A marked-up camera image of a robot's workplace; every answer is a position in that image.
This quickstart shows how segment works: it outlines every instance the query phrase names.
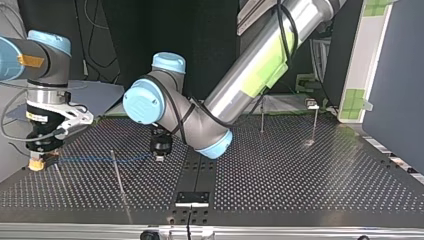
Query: metal post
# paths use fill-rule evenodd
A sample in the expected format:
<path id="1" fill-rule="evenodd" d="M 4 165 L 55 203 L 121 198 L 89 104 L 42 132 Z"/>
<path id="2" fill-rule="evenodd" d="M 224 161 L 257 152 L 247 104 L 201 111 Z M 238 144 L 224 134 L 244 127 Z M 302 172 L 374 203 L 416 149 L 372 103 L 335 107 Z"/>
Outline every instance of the metal post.
<path id="1" fill-rule="evenodd" d="M 264 133 L 264 125 L 265 125 L 265 111 L 264 111 L 264 102 L 265 98 L 262 99 L 261 102 L 261 133 Z"/>
<path id="2" fill-rule="evenodd" d="M 110 155 L 112 157 L 113 165 L 115 167 L 115 173 L 116 173 L 116 178 L 118 179 L 119 188 L 121 190 L 121 193 L 125 194 L 124 187 L 121 181 L 121 174 L 119 173 L 118 163 L 116 162 L 115 152 L 113 150 L 110 150 Z"/>

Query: black cable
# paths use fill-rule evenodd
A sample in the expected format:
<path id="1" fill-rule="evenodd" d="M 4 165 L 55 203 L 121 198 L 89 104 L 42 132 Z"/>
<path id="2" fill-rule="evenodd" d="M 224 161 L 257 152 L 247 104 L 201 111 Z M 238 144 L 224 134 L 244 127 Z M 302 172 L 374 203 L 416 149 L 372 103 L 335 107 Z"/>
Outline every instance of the black cable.
<path id="1" fill-rule="evenodd" d="M 191 99 L 193 100 L 194 104 L 196 104 L 196 106 L 198 108 L 200 108 L 200 110 L 202 110 L 204 113 L 206 113 L 206 115 L 208 115 L 208 117 L 210 117 L 212 120 L 214 120 L 219 125 L 226 127 L 226 128 L 231 128 L 233 126 L 232 124 L 225 123 L 225 122 L 221 121 L 221 119 L 215 117 L 209 111 L 209 109 L 203 103 L 201 103 L 199 100 L 197 100 L 195 97 L 192 97 Z"/>
<path id="2" fill-rule="evenodd" d="M 102 78 L 104 78 L 107 82 L 109 82 L 109 83 L 110 83 L 110 80 L 109 80 L 107 77 L 105 77 L 104 75 L 102 75 L 96 67 L 94 67 L 91 63 L 89 63 L 89 62 L 87 61 L 87 53 L 86 53 L 85 48 L 84 48 L 84 39 L 83 39 L 83 36 L 82 36 L 81 20 L 80 20 L 80 17 L 79 17 L 79 11 L 78 11 L 78 3 L 77 3 L 77 0 L 74 0 L 74 7 L 75 7 L 75 16 L 76 16 L 76 19 L 77 19 L 78 30 L 79 30 L 79 38 L 80 38 L 80 41 L 81 41 L 81 51 L 82 51 L 82 56 L 83 56 L 83 59 L 84 59 L 84 61 L 85 61 L 85 64 L 86 64 L 87 68 L 88 68 L 88 67 L 90 67 L 91 69 L 93 69 L 93 70 L 97 73 L 97 78 L 98 78 L 98 79 L 99 79 L 100 77 L 102 77 Z"/>
<path id="3" fill-rule="evenodd" d="M 291 54 L 290 54 L 290 50 L 289 50 L 289 44 L 287 42 L 286 30 L 284 29 L 284 24 L 283 24 L 283 14 L 281 12 L 281 7 L 280 6 L 282 6 L 281 0 L 277 0 L 278 25 L 280 26 L 281 40 L 283 42 L 283 49 L 282 49 L 283 50 L 283 52 L 282 52 L 283 55 L 282 55 L 282 57 L 284 57 L 284 55 L 286 55 L 287 66 L 289 68 L 291 68 L 291 66 L 293 66 L 293 64 L 292 64 L 292 58 L 291 58 Z"/>
<path id="4" fill-rule="evenodd" d="M 358 240 L 370 240 L 370 238 L 367 235 L 362 235 L 358 238 Z"/>
<path id="5" fill-rule="evenodd" d="M 18 119 L 10 120 L 9 122 L 4 123 L 4 124 L 3 124 L 3 126 L 7 126 L 7 125 L 9 125 L 9 124 L 11 124 L 11 123 L 13 123 L 13 122 L 16 122 L 16 121 L 18 121 Z"/>
<path id="6" fill-rule="evenodd" d="M 292 59 L 294 59 L 294 57 L 296 56 L 296 53 L 297 53 L 298 46 L 299 46 L 299 31 L 297 30 L 296 22 L 294 21 L 293 16 L 291 15 L 290 11 L 282 4 L 280 4 L 279 9 L 281 11 L 283 11 L 283 13 L 286 15 L 286 18 L 289 20 L 290 26 L 292 27 L 292 31 L 293 31 L 293 35 L 294 35 L 293 36 L 294 43 L 293 43 L 293 49 L 292 49 L 290 56 L 291 56 Z"/>
<path id="7" fill-rule="evenodd" d="M 337 115 L 339 115 L 339 110 L 337 109 L 336 105 L 334 105 L 334 103 L 331 101 L 330 97 L 328 96 L 327 91 L 325 90 L 325 87 L 324 87 L 323 79 L 321 79 L 321 75 L 319 74 L 318 64 L 317 64 L 317 61 L 316 61 L 317 59 L 315 57 L 315 48 L 314 48 L 313 44 L 311 44 L 311 52 L 312 52 L 312 59 L 313 59 L 313 62 L 314 62 L 314 68 L 315 68 L 315 71 L 317 73 L 318 82 L 321 85 L 321 89 L 324 92 L 325 97 L 328 99 L 328 102 L 333 107 L 334 111 L 336 111 Z"/>
<path id="8" fill-rule="evenodd" d="M 26 154 L 26 153 L 24 153 L 24 152 L 22 152 L 15 144 L 13 144 L 13 143 L 11 143 L 11 142 L 8 142 L 8 144 L 10 145 L 10 146 L 12 146 L 19 154 L 21 154 L 22 156 L 25 156 L 25 157 L 28 157 L 28 158 L 31 158 L 31 156 L 29 155 L 29 154 Z"/>
<path id="9" fill-rule="evenodd" d="M 188 240 L 191 240 L 191 231 L 190 231 L 191 210 L 192 209 L 190 209 L 190 214 L 188 215 L 188 221 L 187 221 L 187 226 L 186 226 L 186 229 L 187 229 L 187 239 Z"/>
<path id="10" fill-rule="evenodd" d="M 98 7 L 99 7 L 99 0 L 97 0 L 96 2 L 96 7 L 94 8 L 94 23 L 96 23 L 96 19 L 97 19 L 97 12 L 98 12 Z M 110 66 L 112 66 L 113 63 L 116 62 L 116 60 L 118 60 L 117 57 L 113 58 L 109 63 L 107 64 L 101 64 L 99 62 L 97 62 L 97 60 L 94 59 L 94 57 L 91 55 L 91 43 L 93 42 L 93 36 L 94 36 L 94 29 L 96 28 L 96 26 L 93 25 L 93 27 L 91 28 L 91 32 L 90 32 L 90 37 L 88 39 L 88 58 L 97 66 L 101 67 L 101 68 L 108 68 Z"/>
<path id="11" fill-rule="evenodd" d="M 175 104 L 175 101 L 172 98 L 171 94 L 169 93 L 168 89 L 166 89 L 166 87 L 157 78 L 151 75 L 143 75 L 140 78 L 147 79 L 154 82 L 159 87 L 159 89 L 163 93 L 165 93 L 166 97 L 171 102 L 172 110 L 174 111 L 174 115 L 177 118 L 178 129 L 180 130 L 180 133 L 181 133 L 181 140 L 183 141 L 184 144 L 187 144 L 185 131 L 184 131 L 184 124 L 181 122 L 181 115 L 178 112 L 177 104 Z"/>
<path id="12" fill-rule="evenodd" d="M 84 104 L 71 104 L 71 103 L 68 102 L 67 105 L 70 106 L 70 107 L 82 107 L 82 108 L 84 108 L 84 112 L 83 113 L 87 113 L 88 112 L 88 108 Z"/>

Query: gray wall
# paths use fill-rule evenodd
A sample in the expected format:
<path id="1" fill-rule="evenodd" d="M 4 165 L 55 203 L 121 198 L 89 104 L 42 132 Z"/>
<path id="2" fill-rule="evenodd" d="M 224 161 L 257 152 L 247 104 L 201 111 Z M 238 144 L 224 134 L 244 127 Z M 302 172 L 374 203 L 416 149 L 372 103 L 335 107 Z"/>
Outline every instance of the gray wall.
<path id="1" fill-rule="evenodd" d="M 4 2 L 13 6 L 15 10 L 19 11 L 16 0 L 6 0 Z M 12 20 L 12 23 L 15 24 L 16 28 L 20 30 L 19 22 L 16 21 L 15 16 L 11 14 L 9 10 L 5 10 L 5 9 L 3 10 L 8 15 L 8 17 Z M 0 11 L 0 35 L 19 38 L 19 35 L 16 34 L 16 32 L 10 26 L 9 22 L 5 19 L 1 11 Z M 0 87 L 0 112 L 3 111 L 4 106 L 9 101 L 9 99 L 12 98 L 18 92 L 19 90 L 16 90 L 16 89 Z M 20 100 L 17 101 L 17 104 L 23 103 L 23 102 L 24 102 L 24 99 L 21 98 Z M 11 120 L 12 119 L 6 118 L 5 123 L 8 123 Z M 25 137 L 31 131 L 30 124 L 26 122 L 13 122 L 13 123 L 7 124 L 5 128 L 10 135 L 15 135 L 20 137 Z M 13 149 L 13 147 L 8 144 L 8 142 L 10 141 L 8 141 L 7 139 L 5 139 L 3 136 L 0 135 L 0 153 L 1 153 L 0 182 L 3 181 L 8 176 L 10 176 L 11 174 L 18 171 L 21 167 L 25 166 L 28 162 L 28 159 L 20 155 L 19 153 L 17 153 L 16 150 Z M 14 143 L 16 144 L 18 148 L 22 149 L 24 152 L 27 152 L 23 143 L 19 143 L 19 142 L 14 142 Z"/>
<path id="2" fill-rule="evenodd" d="M 364 130 L 424 173 L 423 0 L 393 5 Z"/>

